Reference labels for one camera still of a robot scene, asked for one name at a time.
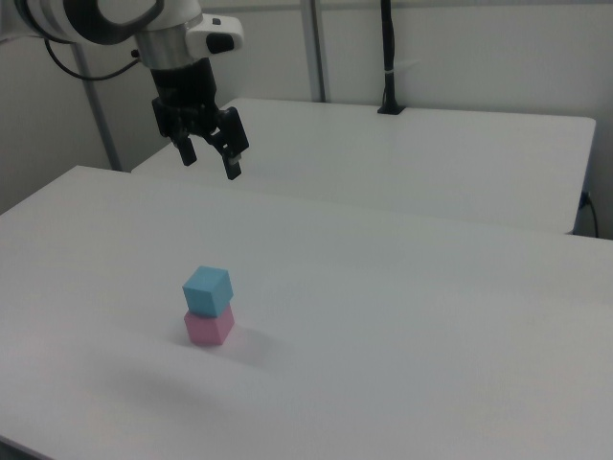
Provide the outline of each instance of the white robot link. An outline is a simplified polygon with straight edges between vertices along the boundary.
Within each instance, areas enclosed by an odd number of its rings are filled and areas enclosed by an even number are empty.
[[[99,0],[0,0],[0,42],[41,36],[113,45],[134,36],[157,87],[153,109],[161,134],[171,138],[186,166],[196,161],[190,135],[204,138],[221,154],[228,178],[235,179],[249,143],[236,109],[216,106],[209,57],[240,48],[242,26],[234,17],[203,14],[198,0],[133,0],[130,10],[135,2],[147,7],[153,1],[136,19],[118,24],[101,12]]]

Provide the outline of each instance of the white wall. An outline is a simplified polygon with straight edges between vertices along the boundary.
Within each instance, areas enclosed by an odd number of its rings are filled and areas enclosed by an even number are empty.
[[[216,6],[215,2],[203,3]],[[238,12],[215,8],[215,12],[239,18],[245,31],[242,50],[211,58],[218,104],[237,96],[311,100],[305,33],[298,8]],[[113,47],[83,47],[83,51],[91,74],[101,75],[128,63],[134,48],[130,40]],[[126,171],[169,143],[160,136],[153,116],[151,100],[157,93],[145,67],[139,65],[115,80],[97,82],[96,89]]]
[[[419,61],[397,77],[403,103],[595,118],[587,189],[613,238],[613,5],[398,8],[394,19],[397,61]],[[380,104],[378,9],[324,9],[323,25],[330,99]]]
[[[74,68],[70,48],[56,48]],[[81,82],[42,40],[0,45],[0,88],[0,214],[76,165],[109,167]]]

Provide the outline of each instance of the black wire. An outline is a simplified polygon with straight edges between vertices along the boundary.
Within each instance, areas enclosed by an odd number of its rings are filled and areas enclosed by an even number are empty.
[[[592,217],[594,218],[594,236],[596,238],[600,238],[599,231],[598,231],[598,218],[596,217],[596,208],[594,207],[594,203],[592,202],[592,199],[590,197],[587,197],[587,199],[585,200],[585,203],[592,210]]]
[[[51,43],[49,42],[47,38],[45,38],[45,48],[47,48],[47,52],[49,53],[49,56],[51,56],[51,59],[53,59],[54,62],[57,64],[57,67],[59,67],[61,70],[66,72],[71,77],[74,77],[76,79],[83,80],[83,81],[105,81],[105,80],[114,79],[115,77],[119,77],[121,74],[127,72],[128,70],[130,70],[132,67],[134,67],[136,64],[138,64],[141,61],[140,59],[134,59],[126,67],[123,67],[119,69],[117,72],[113,72],[112,74],[104,75],[102,77],[85,77],[84,75],[79,75],[78,73],[73,72],[72,70],[70,70],[68,67],[66,67],[64,64],[60,62],[60,60],[57,58],[56,54],[54,53],[54,50],[51,49]]]

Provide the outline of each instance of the pink cube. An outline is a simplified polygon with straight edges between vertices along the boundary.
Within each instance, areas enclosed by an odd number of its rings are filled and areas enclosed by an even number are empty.
[[[234,326],[234,315],[232,315],[232,308],[229,305],[217,318],[197,316],[188,311],[185,315],[185,325],[188,328],[192,343],[196,345],[221,345]]]

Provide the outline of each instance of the foam block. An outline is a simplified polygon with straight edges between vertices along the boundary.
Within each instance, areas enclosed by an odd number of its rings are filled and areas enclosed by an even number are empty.
[[[197,316],[190,311],[185,315],[190,340],[196,345],[221,345],[234,326],[232,307],[228,305],[218,318]]]
[[[199,267],[183,285],[188,309],[197,316],[219,317],[230,303],[234,292],[228,270]]]

